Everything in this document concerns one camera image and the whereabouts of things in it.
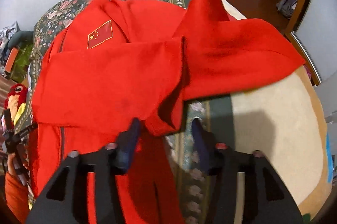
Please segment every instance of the screw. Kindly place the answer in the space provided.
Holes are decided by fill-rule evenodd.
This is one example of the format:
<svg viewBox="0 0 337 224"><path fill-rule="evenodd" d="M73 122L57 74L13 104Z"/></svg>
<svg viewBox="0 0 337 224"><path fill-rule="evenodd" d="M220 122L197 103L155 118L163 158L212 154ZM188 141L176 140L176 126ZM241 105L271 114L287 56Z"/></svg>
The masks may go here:
<svg viewBox="0 0 337 224"><path fill-rule="evenodd" d="M75 157L78 157L79 155L79 152L78 151L71 151L69 154L68 154L68 157L70 158L75 158Z"/></svg>
<svg viewBox="0 0 337 224"><path fill-rule="evenodd" d="M227 150L228 146L225 143L217 143L215 145L215 148L217 148L218 150Z"/></svg>
<svg viewBox="0 0 337 224"><path fill-rule="evenodd" d="M254 152L253 152L253 156L255 156L256 158L264 158L264 153L262 152L262 151L260 151L260 150L255 150Z"/></svg>
<svg viewBox="0 0 337 224"><path fill-rule="evenodd" d="M117 148L117 143L108 143L106 146L105 146L105 149L107 150L114 150Z"/></svg>

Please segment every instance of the chinese flag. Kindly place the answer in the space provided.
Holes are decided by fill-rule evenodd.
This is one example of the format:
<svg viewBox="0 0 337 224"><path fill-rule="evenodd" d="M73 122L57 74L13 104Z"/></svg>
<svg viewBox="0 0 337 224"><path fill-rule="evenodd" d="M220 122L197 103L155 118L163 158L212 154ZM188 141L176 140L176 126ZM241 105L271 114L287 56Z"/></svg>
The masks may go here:
<svg viewBox="0 0 337 224"><path fill-rule="evenodd" d="M112 38L111 20L107 21L88 35L88 49L93 48L110 38Z"/></svg>

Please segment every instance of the orange sleeve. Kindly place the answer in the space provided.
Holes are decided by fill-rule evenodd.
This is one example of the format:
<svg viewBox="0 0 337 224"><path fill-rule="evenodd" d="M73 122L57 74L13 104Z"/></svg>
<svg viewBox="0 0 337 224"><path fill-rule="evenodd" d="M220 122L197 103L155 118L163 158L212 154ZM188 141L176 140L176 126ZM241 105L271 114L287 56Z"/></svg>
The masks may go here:
<svg viewBox="0 0 337 224"><path fill-rule="evenodd" d="M29 213L28 188L23 186L15 177L6 173L5 195L7 206L15 217L24 224Z"/></svg>

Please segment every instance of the gray bag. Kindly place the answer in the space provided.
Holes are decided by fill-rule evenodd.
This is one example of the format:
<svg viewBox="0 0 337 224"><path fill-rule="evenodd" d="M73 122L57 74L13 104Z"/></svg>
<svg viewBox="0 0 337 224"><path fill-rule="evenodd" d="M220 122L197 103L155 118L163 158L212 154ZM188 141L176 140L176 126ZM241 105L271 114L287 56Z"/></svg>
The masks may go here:
<svg viewBox="0 0 337 224"><path fill-rule="evenodd" d="M297 1L298 0L281 0L276 4L277 10L280 11L284 17L290 19L294 13Z"/></svg>

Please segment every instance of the parrot plush toy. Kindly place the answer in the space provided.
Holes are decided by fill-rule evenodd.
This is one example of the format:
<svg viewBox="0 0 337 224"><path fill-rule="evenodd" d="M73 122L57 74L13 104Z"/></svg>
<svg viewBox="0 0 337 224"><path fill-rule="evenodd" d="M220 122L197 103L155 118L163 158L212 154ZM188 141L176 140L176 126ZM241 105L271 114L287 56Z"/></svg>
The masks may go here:
<svg viewBox="0 0 337 224"><path fill-rule="evenodd" d="M16 123L15 120L19 118L18 117L16 119L16 114L18 112L22 113L26 107L27 92L28 92L28 89L26 88L26 86L18 83L16 85L13 85L7 94L4 108L10 109L11 118L14 124Z"/></svg>

